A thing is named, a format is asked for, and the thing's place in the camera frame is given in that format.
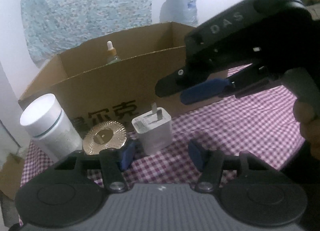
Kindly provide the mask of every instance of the plastic bottle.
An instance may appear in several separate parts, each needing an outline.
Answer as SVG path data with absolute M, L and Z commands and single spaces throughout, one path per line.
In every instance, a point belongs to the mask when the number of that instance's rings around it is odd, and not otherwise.
M 166 0 L 160 12 L 160 22 L 175 21 L 196 27 L 198 25 L 196 0 Z
M 113 47 L 111 41 L 107 42 L 107 46 L 108 46 L 107 64 L 109 65 L 109 64 L 121 61 L 120 57 L 117 56 L 117 51 Z
M 81 137 L 54 94 L 34 100 L 22 113 L 20 124 L 31 135 L 33 144 L 53 162 L 82 149 Z

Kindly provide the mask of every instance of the gold coaster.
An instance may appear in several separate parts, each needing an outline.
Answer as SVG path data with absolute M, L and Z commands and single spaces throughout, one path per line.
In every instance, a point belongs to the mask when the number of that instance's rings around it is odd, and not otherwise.
M 83 140 L 86 154 L 99 154 L 108 148 L 120 149 L 127 140 L 125 127 L 116 121 L 102 122 L 94 126 Z

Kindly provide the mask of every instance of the white cylindrical container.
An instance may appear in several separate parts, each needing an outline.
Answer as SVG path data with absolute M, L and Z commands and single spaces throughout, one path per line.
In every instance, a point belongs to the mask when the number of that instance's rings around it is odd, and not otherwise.
M 54 94 L 34 100 L 22 113 L 20 124 L 53 162 L 82 149 L 81 137 Z

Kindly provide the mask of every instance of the cardboard box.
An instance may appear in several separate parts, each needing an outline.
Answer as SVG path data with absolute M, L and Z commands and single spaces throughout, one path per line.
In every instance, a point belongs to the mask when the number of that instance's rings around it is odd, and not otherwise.
M 107 120 L 133 130 L 131 120 L 156 102 L 172 117 L 210 104 L 212 98 L 194 105 L 180 103 L 179 94 L 159 98 L 155 85 L 185 64 L 184 36 L 193 27 L 174 22 L 137 27 L 88 40 L 56 55 L 22 95 L 25 109 L 37 97 L 53 93 L 79 132 Z M 122 59 L 106 63 L 107 41 Z M 212 77 L 225 78 L 227 71 Z
M 10 199 L 14 199 L 20 188 L 24 159 L 9 154 L 0 171 L 0 190 Z

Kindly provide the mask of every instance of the pink checkered cloth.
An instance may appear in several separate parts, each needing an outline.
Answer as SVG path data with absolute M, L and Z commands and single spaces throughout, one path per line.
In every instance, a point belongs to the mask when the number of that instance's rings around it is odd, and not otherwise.
M 231 69 L 229 74 L 238 70 Z M 229 155 L 250 151 L 280 169 L 304 142 L 292 114 L 295 100 L 294 95 L 280 86 L 240 99 L 227 97 L 180 115 L 172 120 L 173 143 L 151 156 L 137 154 L 139 159 L 123 176 L 129 186 L 136 182 L 194 185 L 200 174 L 188 156 L 191 139 L 196 139 L 205 148 L 220 149 Z M 51 165 L 47 155 L 31 143 L 21 185 Z M 222 183 L 234 176 L 235 172 L 224 172 Z M 88 171 L 88 177 L 102 185 L 98 170 Z

